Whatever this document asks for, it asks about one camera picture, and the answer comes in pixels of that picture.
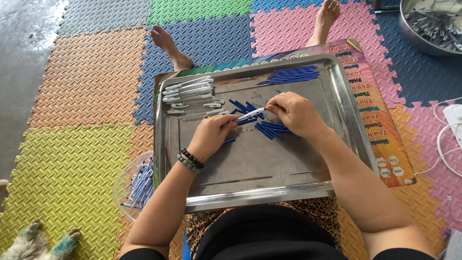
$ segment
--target pink foam tile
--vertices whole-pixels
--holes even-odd
[[[408,122],[410,128],[414,127],[417,130],[417,136],[413,138],[415,144],[421,144],[423,153],[419,154],[419,160],[425,161],[428,167],[433,166],[439,157],[436,146],[438,133],[445,126],[438,121],[434,114],[433,108],[438,101],[430,101],[431,107],[422,107],[420,102],[414,102],[413,108],[404,107],[404,112],[410,112],[412,120]],[[440,119],[446,122],[442,110],[445,106],[436,106],[436,114]],[[441,136],[441,150],[443,153],[452,149],[458,148],[452,131],[447,129]],[[462,151],[459,149],[444,156],[448,164],[457,172],[462,173]],[[425,176],[434,183],[434,188],[430,190],[430,195],[438,198],[440,208],[435,208],[437,217],[443,217],[447,224],[447,229],[442,230],[442,235],[447,237],[450,234],[450,229],[454,228],[462,230],[462,178],[452,173],[446,168],[441,159],[431,171],[424,173]],[[447,195],[452,196],[452,202],[447,200]]]
[[[251,14],[254,22],[250,23],[250,27],[255,29],[251,33],[251,36],[255,37],[252,47],[256,47],[257,51],[254,56],[304,48],[313,35],[319,8],[297,6],[293,10],[284,8],[278,12],[273,9],[268,13],[259,11]],[[383,37],[376,33],[379,25],[372,23],[372,19],[376,17],[369,14],[369,8],[364,1],[341,5],[342,15],[332,26],[328,42],[345,38],[357,39],[387,107],[396,108],[395,103],[404,104],[405,100],[398,98],[396,93],[397,90],[401,90],[401,86],[393,83],[392,78],[396,77],[396,72],[390,72],[388,69],[391,58],[385,59],[383,56],[383,53],[388,51],[380,44]]]

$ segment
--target green bead bracelet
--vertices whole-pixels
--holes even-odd
[[[191,169],[193,172],[195,173],[201,173],[201,169],[197,168],[196,166],[193,166],[192,164],[190,164],[186,159],[183,158],[183,156],[181,155],[177,155],[178,157],[178,160],[186,167],[188,167],[188,169]]]

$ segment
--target stainless steel bowl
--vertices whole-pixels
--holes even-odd
[[[401,0],[400,27],[409,44],[418,51],[430,56],[448,57],[462,55],[462,51],[447,50],[428,42],[411,28],[407,23],[405,14],[411,12],[417,2],[422,2],[422,0]]]

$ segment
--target black bead bracelet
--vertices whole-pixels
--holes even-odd
[[[199,162],[192,154],[190,154],[185,148],[181,148],[181,153],[188,158],[189,161],[191,161],[196,167],[199,169],[204,168],[204,164]]]

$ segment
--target metal tray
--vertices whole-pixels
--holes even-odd
[[[278,68],[318,66],[317,79],[273,86],[257,86],[266,78],[255,79]],[[311,100],[322,119],[376,173],[375,156],[369,144],[353,93],[341,62],[332,55],[316,55],[207,74],[215,79],[215,96],[226,100],[225,111],[234,110],[228,99],[265,106],[275,89],[292,91]],[[166,80],[160,93],[173,84],[204,75]],[[181,147],[187,147],[200,120],[184,122],[167,115],[158,104],[156,121],[156,160],[162,181]],[[265,117],[277,120],[270,112]],[[322,157],[302,138],[285,134],[285,141],[269,140],[246,124],[230,133],[235,142],[224,145],[206,163],[189,191],[186,212],[228,208],[250,204],[333,196],[330,174]]]

